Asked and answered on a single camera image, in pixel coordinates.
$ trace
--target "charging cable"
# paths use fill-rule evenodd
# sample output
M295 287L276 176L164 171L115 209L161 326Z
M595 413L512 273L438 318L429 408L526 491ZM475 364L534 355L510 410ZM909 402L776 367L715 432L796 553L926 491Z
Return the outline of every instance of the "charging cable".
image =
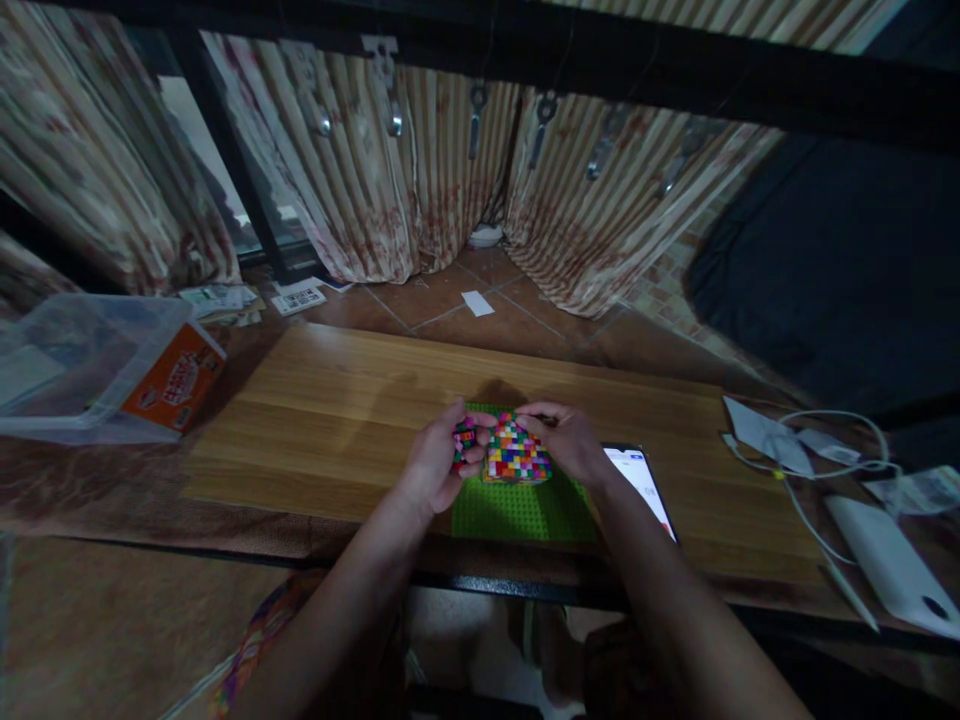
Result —
M834 415L834 416L842 415L844 417L855 418L856 420L859 420L860 422L864 423L867 427L869 427L873 431L873 433L877 437L877 444L880 446L880 459L867 460L862 463L856 463L855 465L845 467L842 470L834 470L832 472L817 473L815 475L805 475L803 473L793 472L792 470L785 469L783 466L783 463L780 461L779 453L776 451L777 440L782 440L785 437L788 437L790 440L796 441L796 438L792 434L792 430L789 436L786 436L786 435L780 436L780 435L772 435L772 434L768 434L766 436L764 446L765 447L767 445L771 446L771 449L773 450L773 452L769 453L769 455L777 463L777 467L772 467L770 465L766 465L765 463L759 463L759 462L755 462L753 460L749 460L745 458L743 454L741 454L740 452L740 449L738 447L739 443L737 442L737 439L730 433L724 433L723 441L726 443L727 447L730 448L730 451L734 454L734 457L736 457L740 462L744 463L745 465L749 465L752 468L769 472L777 480L782 480L783 486L787 489L787 493L790 495L790 500L793 501L793 506L796 508L797 513L799 513L800 515L800 519L803 520L803 524L807 526L807 530L809 530L813 535L813 537L816 538L817 542L820 544L820 547L822 547L825 552L829 553L831 556L835 557L840 562L847 563L848 565L856 565L857 564L856 562L838 553L836 550L830 547L830 545L827 543L826 540L820 537L820 533L818 533L816 529L814 529L813 524L810 522L809 518L807 517L807 514L803 511L803 508L800 506L800 502L799 500L797 500L797 496L793 492L793 488L790 487L790 481L788 480L788 476L802 477L802 478L807 478L808 480L823 480L826 478L840 477L841 475L846 475L856 470L865 470L867 472L881 472L883 470L886 470L887 468L893 468L893 471L896 474L896 477L894 480L895 491L893 493L893 498L891 502L887 503L887 512L893 517L894 522L896 522L897 519L900 517L901 498L903 494L903 488L900 482L901 478L903 477L903 468L897 465L896 463L890 461L890 447L887 443L887 439L883 435L883 431L879 428L879 426L875 422L873 422L873 420L871 420L868 417L864 417L859 413L849 412L847 410L800 410L799 412L793 412L793 413L784 415L782 418L777 420L777 424L785 428L788 428L787 423L790 422L791 420L795 420L796 418L799 418L799 417L808 417L811 415Z

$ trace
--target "wooden table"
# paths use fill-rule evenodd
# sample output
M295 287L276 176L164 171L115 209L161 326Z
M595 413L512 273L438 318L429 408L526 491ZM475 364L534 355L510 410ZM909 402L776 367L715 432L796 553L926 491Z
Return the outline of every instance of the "wooden table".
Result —
M602 441L644 447L696 567L733 585L825 590L819 549L783 488L721 441L719 388L423 340L291 328L206 429L184 494L361 521L395 481L417 430L458 394L580 406ZM434 529L446 532L449 520Z

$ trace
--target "phone screen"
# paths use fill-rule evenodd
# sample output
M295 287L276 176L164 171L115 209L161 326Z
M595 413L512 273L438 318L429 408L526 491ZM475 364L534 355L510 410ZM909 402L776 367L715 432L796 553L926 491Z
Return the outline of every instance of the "phone screen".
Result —
M614 466L621 474L630 481L640 496L647 501L647 505L657 516L657 520L663 525L674 542L677 536L673 532L673 525L670 524L670 518L667 517L667 509L663 506L663 500L660 499L660 491L657 490L657 484L653 481L653 475L650 473L650 467L647 465L647 458L640 448L615 448L604 447Z

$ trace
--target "curtain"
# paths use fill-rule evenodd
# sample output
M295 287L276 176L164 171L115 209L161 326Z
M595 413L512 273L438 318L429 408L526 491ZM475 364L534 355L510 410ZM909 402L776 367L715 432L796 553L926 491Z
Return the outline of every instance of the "curtain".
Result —
M581 5L689 27L860 53L904 0L575 0ZM664 177L683 155L690 115L636 106L599 179L585 172L601 134L602 101L562 98L547 125L541 160L527 157L539 122L538 96L523 104L508 212L503 222L511 259L557 306L584 317L606 312L657 258L720 196L743 169L756 164L782 133L747 123L720 123L683 165L669 192Z
M903 1L566 4L858 53ZM303 43L205 37L238 129L296 209L324 264L342 280L400 283L442 269L487 220L503 225L508 254L551 301L595 317L780 137L755 125L713 123L664 193L691 118L634 106L607 166L591 182L586 167L605 103L560 99L540 161L529 170L538 96L492 83L479 155L470 161L467 78L398 66L404 130L391 138L387 93L374 61ZM321 109L332 121L328 138L317 132Z
M61 292L80 289L0 230L0 318L26 315L48 296Z
M241 138L334 277L402 283L453 262L503 182L516 86L488 86L471 161L467 78L397 66L403 131L392 138L372 60L290 41L204 39Z
M0 182L131 293L239 280L198 161L120 23L0 2Z

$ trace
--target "green lego baseplate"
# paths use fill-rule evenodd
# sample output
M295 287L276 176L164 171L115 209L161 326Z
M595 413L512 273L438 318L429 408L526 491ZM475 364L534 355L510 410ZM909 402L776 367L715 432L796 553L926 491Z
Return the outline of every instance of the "green lego baseplate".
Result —
M513 408L467 403L467 410L499 417ZM484 540L597 540L586 491L555 463L553 477L540 485L484 483L479 476L464 480L453 504L453 535Z

